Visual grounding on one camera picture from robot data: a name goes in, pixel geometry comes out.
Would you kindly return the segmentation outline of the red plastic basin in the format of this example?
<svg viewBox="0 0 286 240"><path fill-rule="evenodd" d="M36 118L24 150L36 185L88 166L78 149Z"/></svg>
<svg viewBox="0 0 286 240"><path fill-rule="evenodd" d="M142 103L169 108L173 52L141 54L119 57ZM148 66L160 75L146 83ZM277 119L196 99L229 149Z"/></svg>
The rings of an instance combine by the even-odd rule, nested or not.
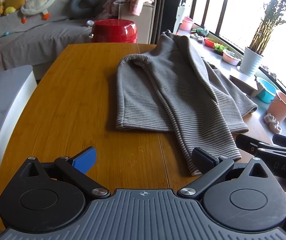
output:
<svg viewBox="0 0 286 240"><path fill-rule="evenodd" d="M204 38L204 45L209 47L209 48L214 48L215 47L215 40L209 37Z"/></svg>

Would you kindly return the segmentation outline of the pink metal bowl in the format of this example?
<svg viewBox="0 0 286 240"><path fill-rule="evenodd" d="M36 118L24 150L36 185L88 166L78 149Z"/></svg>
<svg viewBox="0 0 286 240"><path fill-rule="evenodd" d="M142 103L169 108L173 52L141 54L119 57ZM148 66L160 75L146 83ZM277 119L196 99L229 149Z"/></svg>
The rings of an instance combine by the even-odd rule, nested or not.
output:
<svg viewBox="0 0 286 240"><path fill-rule="evenodd" d="M240 57L227 49L223 50L223 60L233 66L237 66L242 61Z"/></svg>

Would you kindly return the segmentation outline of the red round stool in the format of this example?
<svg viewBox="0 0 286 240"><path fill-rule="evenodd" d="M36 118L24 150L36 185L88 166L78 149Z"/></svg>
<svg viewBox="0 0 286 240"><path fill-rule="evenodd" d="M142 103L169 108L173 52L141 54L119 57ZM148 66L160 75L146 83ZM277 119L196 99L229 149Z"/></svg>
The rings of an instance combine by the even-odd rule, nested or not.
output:
<svg viewBox="0 0 286 240"><path fill-rule="evenodd" d="M98 20L94 22L89 38L91 43L136 43L138 30L130 20Z"/></svg>

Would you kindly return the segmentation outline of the green bamboo plant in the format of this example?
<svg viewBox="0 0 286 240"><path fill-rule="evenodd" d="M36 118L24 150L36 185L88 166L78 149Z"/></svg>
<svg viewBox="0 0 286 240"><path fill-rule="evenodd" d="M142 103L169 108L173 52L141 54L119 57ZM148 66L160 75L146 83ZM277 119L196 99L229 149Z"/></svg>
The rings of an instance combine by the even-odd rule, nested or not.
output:
<svg viewBox="0 0 286 240"><path fill-rule="evenodd" d="M249 49L258 55L262 55L272 32L278 25L286 24L284 18L286 12L286 0L270 0L264 5L265 15L256 30Z"/></svg>

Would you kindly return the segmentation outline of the pink clothes pile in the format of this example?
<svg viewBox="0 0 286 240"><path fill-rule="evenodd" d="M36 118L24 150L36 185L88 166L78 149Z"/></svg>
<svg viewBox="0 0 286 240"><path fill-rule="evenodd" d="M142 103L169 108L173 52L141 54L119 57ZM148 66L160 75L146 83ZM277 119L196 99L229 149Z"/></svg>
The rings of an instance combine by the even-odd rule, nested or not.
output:
<svg viewBox="0 0 286 240"><path fill-rule="evenodd" d="M145 3L152 4L154 0L107 0L103 5L99 19L110 19L118 16L118 7L122 3L129 3L130 14L140 16L143 5Z"/></svg>

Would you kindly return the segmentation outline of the yellow cushion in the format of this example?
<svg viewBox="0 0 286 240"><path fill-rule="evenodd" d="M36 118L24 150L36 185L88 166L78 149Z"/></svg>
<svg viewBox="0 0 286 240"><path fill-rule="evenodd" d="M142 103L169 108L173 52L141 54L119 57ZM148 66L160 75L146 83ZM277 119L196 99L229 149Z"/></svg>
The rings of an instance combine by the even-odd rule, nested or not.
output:
<svg viewBox="0 0 286 240"><path fill-rule="evenodd" d="M13 7L15 10L19 10L24 5L26 0L4 0L4 8Z"/></svg>

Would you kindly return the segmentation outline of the pink basin far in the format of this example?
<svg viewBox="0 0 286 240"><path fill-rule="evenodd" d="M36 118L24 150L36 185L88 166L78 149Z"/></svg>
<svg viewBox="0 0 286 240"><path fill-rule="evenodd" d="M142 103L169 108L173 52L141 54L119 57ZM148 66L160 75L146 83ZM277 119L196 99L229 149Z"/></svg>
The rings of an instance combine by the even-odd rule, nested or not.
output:
<svg viewBox="0 0 286 240"><path fill-rule="evenodd" d="M179 26L179 29L180 30L183 30L183 31L191 31L192 29L192 26L193 26L193 19L185 16Z"/></svg>

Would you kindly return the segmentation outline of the beige cabinet box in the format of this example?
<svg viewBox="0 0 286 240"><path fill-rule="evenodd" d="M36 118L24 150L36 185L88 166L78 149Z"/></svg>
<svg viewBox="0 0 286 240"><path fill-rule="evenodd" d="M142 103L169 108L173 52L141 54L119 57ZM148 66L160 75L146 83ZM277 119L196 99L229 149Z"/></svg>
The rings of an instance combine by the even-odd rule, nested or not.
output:
<svg viewBox="0 0 286 240"><path fill-rule="evenodd" d="M129 11L129 3L121 3L118 9L118 18L133 21L138 31L137 43L150 44L154 21L154 6L144 3L139 16Z"/></svg>

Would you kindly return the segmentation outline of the white ribbed plant pot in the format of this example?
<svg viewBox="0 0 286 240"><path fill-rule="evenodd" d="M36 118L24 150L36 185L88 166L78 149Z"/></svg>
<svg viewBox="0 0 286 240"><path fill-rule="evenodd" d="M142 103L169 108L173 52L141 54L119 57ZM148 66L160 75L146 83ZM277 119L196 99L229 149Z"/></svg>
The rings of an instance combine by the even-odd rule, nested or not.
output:
<svg viewBox="0 0 286 240"><path fill-rule="evenodd" d="M252 77L262 64L262 60L263 57L261 55L255 53L249 47L246 47L239 70L248 77Z"/></svg>

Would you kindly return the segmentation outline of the grey striped knit garment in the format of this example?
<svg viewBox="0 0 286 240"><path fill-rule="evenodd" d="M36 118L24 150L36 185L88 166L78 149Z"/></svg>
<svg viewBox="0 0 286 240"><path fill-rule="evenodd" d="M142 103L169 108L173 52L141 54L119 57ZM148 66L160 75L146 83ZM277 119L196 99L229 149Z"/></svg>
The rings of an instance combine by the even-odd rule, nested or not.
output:
<svg viewBox="0 0 286 240"><path fill-rule="evenodd" d="M174 132L191 175L198 147L215 157L241 158L235 134L249 130L243 117L257 110L186 36L169 31L156 47L121 59L116 74L116 127Z"/></svg>

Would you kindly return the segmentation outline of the grey neck pillow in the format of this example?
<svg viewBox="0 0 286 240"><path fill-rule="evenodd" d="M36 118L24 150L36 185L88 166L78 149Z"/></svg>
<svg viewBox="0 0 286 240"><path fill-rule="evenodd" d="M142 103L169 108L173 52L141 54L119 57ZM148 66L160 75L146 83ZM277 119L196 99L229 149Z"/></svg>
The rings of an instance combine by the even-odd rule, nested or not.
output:
<svg viewBox="0 0 286 240"><path fill-rule="evenodd" d="M99 5L99 0L71 0L70 12L73 18L90 17L95 8Z"/></svg>

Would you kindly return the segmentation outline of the teal plastic basin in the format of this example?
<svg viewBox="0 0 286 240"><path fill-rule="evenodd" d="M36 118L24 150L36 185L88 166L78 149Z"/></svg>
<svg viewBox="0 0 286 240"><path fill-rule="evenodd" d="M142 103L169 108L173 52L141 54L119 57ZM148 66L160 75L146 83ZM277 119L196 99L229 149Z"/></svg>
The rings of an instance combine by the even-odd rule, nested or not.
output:
<svg viewBox="0 0 286 240"><path fill-rule="evenodd" d="M256 77L256 81L258 82L257 85L261 84L263 87L263 89L256 95L257 98L264 103L271 103L276 96L276 90L278 90L278 88L261 77Z"/></svg>

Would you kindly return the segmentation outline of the grey covered sofa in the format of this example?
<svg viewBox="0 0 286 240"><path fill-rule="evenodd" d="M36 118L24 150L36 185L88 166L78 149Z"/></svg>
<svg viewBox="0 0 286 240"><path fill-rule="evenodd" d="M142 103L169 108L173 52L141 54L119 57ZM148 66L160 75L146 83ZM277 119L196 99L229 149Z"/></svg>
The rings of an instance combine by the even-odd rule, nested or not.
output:
<svg viewBox="0 0 286 240"><path fill-rule="evenodd" d="M0 18L0 72L11 68L52 64L70 44L88 43L90 27L85 19L72 18L71 0L56 0L50 18L28 17L21 23L19 11Z"/></svg>

